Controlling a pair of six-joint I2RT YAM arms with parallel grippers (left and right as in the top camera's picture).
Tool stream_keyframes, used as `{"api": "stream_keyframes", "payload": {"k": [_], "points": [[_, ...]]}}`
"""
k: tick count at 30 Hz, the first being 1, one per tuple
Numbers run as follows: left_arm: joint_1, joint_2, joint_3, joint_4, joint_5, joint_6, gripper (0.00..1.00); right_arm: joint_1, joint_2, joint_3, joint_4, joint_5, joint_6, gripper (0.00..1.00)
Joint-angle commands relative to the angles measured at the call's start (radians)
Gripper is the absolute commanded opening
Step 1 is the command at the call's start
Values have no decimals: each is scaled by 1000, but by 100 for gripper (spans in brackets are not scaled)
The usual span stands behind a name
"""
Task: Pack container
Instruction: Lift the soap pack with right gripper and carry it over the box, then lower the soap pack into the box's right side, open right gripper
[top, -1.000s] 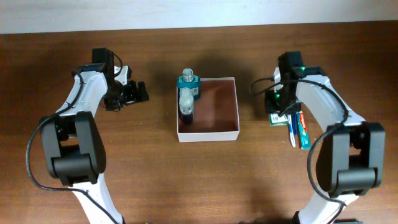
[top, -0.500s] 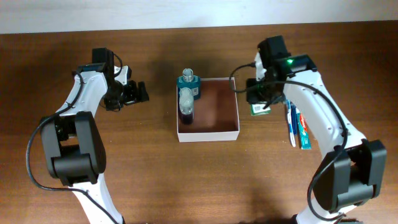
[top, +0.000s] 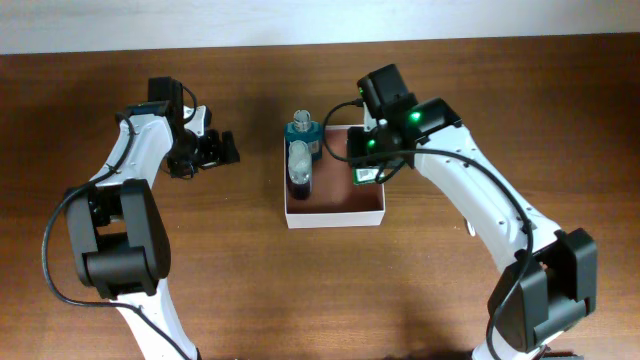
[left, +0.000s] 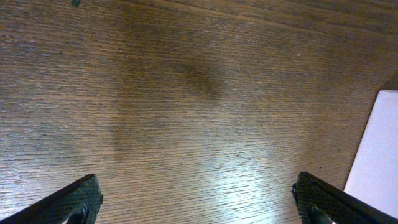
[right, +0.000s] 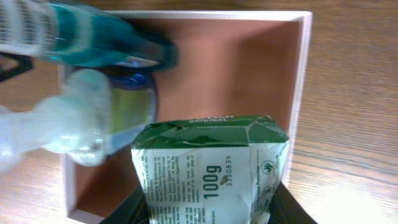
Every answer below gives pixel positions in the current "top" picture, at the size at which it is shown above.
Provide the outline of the green white wipes packet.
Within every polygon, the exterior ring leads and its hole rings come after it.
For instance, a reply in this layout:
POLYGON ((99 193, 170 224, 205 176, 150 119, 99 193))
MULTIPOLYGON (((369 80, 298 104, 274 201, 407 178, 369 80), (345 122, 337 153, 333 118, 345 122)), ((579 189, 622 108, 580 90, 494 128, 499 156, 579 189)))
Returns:
POLYGON ((385 176, 385 171, 381 168, 355 168, 353 170, 353 184, 356 186, 380 184, 385 176))

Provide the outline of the purple foaming soap pump bottle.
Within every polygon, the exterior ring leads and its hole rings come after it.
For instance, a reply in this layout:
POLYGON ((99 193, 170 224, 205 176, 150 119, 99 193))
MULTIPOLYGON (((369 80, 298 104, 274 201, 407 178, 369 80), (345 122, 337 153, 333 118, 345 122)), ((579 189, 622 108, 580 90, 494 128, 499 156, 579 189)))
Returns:
POLYGON ((288 188, 296 200, 306 200, 312 190, 312 156, 308 145, 301 140, 290 143, 288 149, 288 188))

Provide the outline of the blue Listerine mouthwash bottle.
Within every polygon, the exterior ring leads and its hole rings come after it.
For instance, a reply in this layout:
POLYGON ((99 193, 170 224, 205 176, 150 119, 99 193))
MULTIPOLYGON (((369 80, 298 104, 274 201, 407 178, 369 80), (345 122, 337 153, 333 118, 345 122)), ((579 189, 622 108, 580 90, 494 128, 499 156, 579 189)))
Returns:
POLYGON ((307 110, 297 110, 293 114, 293 120, 284 127, 286 144, 300 140, 305 142, 310 150, 313 161, 322 157, 323 127, 313 121, 307 110))

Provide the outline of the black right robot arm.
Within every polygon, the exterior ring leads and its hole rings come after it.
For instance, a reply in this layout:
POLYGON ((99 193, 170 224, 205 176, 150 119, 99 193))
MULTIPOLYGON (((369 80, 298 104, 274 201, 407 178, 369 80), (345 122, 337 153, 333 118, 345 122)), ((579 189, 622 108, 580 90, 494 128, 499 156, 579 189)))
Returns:
POLYGON ((473 359, 546 359, 550 343, 596 308, 598 250, 526 201, 487 160, 442 99, 375 118, 350 135, 352 166, 405 163, 430 180, 488 249, 501 276, 473 359))

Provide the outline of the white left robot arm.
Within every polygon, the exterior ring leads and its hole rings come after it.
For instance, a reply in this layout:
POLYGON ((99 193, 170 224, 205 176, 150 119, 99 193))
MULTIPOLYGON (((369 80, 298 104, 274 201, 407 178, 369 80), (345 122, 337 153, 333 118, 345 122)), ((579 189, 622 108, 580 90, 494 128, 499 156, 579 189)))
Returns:
POLYGON ((151 101, 117 114, 119 135, 88 183, 70 189, 64 215, 80 282, 95 289, 98 306, 115 308, 147 359, 197 359, 171 299, 169 237, 152 194, 162 166, 171 177, 233 164, 233 135, 211 129, 204 105, 151 101))

